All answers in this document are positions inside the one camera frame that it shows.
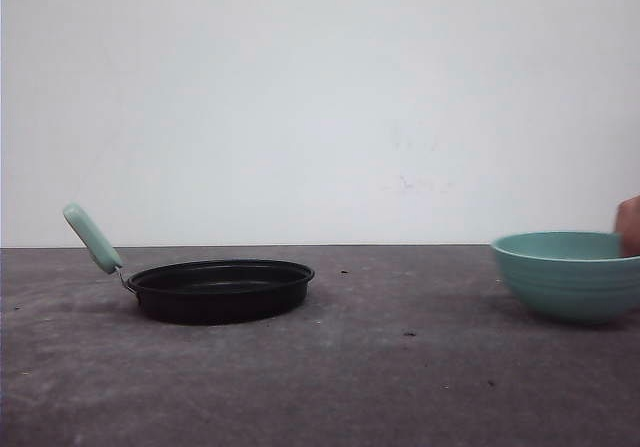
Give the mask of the person's bare hand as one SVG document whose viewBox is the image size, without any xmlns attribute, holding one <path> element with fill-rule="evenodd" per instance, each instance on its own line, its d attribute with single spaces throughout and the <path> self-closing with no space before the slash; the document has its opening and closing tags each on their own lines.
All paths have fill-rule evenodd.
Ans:
<svg viewBox="0 0 640 447">
<path fill-rule="evenodd" d="M 624 257 L 640 252 L 640 196 L 622 201 L 617 208 L 614 232 L 620 237 L 620 252 Z"/>
</svg>

